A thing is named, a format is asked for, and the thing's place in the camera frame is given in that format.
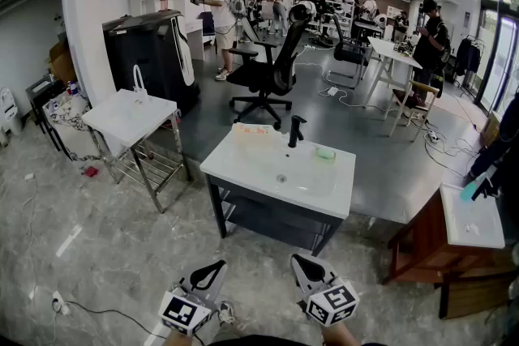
green soap bar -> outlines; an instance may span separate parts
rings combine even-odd
[[[323,159],[335,159],[335,152],[332,150],[328,150],[327,148],[318,148],[317,156],[322,157]]]

black faucet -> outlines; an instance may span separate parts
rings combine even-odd
[[[307,122],[302,117],[299,116],[292,116],[292,126],[290,127],[290,141],[289,141],[289,147],[294,148],[296,143],[299,140],[304,140],[305,138],[301,134],[301,131],[299,130],[299,126],[302,122]]]

marble floor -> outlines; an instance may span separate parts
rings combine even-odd
[[[35,178],[25,181],[28,173]],[[0,148],[0,335],[18,344],[161,344],[117,314],[71,305],[71,314],[54,320],[52,293],[92,310],[120,310],[166,335],[157,310],[182,266],[223,258],[229,270],[221,298],[234,303],[239,329],[320,345],[319,328],[295,304],[289,257],[298,249],[244,229],[221,240],[202,181],[173,180],[161,201],[168,206],[164,215],[129,179],[115,185],[106,169],[82,176],[29,122]],[[503,310],[443,322],[440,292],[431,285],[382,286],[390,256],[383,243],[364,237],[369,227],[367,217],[352,214],[320,255],[361,298],[347,324],[362,342],[495,340]],[[206,344],[216,329],[216,319],[202,329]]]

black cap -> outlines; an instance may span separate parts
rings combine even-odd
[[[423,13],[432,12],[434,9],[438,9],[438,3],[434,0],[424,0],[422,9]]]

sink basin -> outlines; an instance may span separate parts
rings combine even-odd
[[[333,150],[324,160],[317,148]],[[271,145],[235,143],[233,132],[202,163],[202,172],[294,205],[346,218],[350,213],[355,155],[306,140],[297,147],[278,135]]]

